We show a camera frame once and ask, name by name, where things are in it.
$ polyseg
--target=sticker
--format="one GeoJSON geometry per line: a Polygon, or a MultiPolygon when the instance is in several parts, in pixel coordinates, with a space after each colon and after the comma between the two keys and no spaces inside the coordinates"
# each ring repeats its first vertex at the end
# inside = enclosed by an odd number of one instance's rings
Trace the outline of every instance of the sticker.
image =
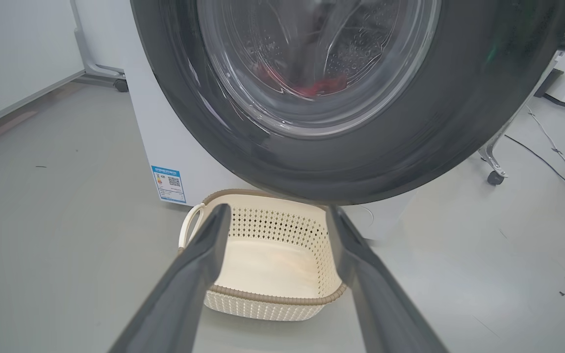
{"type": "Polygon", "coordinates": [[[186,203],[180,172],[167,168],[152,167],[154,180],[161,199],[171,202],[186,203]]]}

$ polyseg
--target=perforated basket side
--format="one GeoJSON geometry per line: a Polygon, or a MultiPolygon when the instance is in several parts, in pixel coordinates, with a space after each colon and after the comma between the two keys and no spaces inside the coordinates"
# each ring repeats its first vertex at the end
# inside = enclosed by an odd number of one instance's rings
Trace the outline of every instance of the perforated basket side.
{"type": "Polygon", "coordinates": [[[250,319],[273,321],[302,321],[311,319],[323,305],[273,304],[255,300],[240,299],[208,291],[204,305],[222,313],[248,317],[250,319]]]}
{"type": "Polygon", "coordinates": [[[322,297],[274,297],[218,285],[212,286],[209,293],[240,300],[299,306],[324,305],[343,294],[346,286],[336,274],[326,231],[325,208],[280,199],[261,191],[233,189],[216,192],[204,199],[206,207],[201,217],[207,217],[206,211],[220,203],[228,203],[233,209],[229,236],[282,241],[311,250],[318,269],[318,294],[322,297]]]}

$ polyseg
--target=white wall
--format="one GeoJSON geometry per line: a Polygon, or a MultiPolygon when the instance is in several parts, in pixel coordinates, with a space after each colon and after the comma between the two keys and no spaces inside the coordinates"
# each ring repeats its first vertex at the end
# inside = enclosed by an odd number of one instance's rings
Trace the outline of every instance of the white wall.
{"type": "Polygon", "coordinates": [[[0,112],[83,70],[69,0],[0,0],[0,112]]]}

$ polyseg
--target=caster wheel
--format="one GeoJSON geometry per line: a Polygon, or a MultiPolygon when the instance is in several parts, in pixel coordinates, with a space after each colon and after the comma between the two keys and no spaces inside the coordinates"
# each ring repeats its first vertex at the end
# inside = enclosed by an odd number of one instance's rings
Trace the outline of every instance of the caster wheel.
{"type": "Polygon", "coordinates": [[[122,80],[122,79],[116,80],[115,83],[113,83],[112,85],[114,85],[119,92],[128,91],[128,83],[126,82],[126,80],[122,80]]]}
{"type": "Polygon", "coordinates": [[[500,183],[503,182],[505,178],[503,178],[502,176],[500,176],[500,174],[498,174],[496,171],[491,172],[488,177],[487,177],[487,182],[490,185],[500,185],[500,183]]]}

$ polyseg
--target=white cable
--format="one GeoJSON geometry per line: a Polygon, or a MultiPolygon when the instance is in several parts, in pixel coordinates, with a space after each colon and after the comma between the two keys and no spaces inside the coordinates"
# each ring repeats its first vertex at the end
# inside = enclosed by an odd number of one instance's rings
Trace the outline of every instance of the white cable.
{"type": "Polygon", "coordinates": [[[557,148],[557,146],[555,145],[555,143],[553,142],[553,139],[551,138],[551,136],[549,136],[549,134],[546,132],[546,130],[544,129],[543,125],[540,123],[540,120],[538,120],[536,118],[536,115],[533,114],[533,112],[531,111],[531,108],[529,108],[528,105],[525,105],[525,107],[527,107],[527,109],[529,110],[529,115],[531,116],[531,118],[533,118],[536,123],[538,123],[538,125],[540,126],[540,130],[542,130],[542,132],[546,135],[546,138],[549,139],[549,142],[551,143],[551,145],[553,146],[552,150],[556,152],[556,154],[558,154],[561,159],[564,160],[565,162],[565,157],[562,154],[561,150],[559,150],[559,148],[557,148]]]}

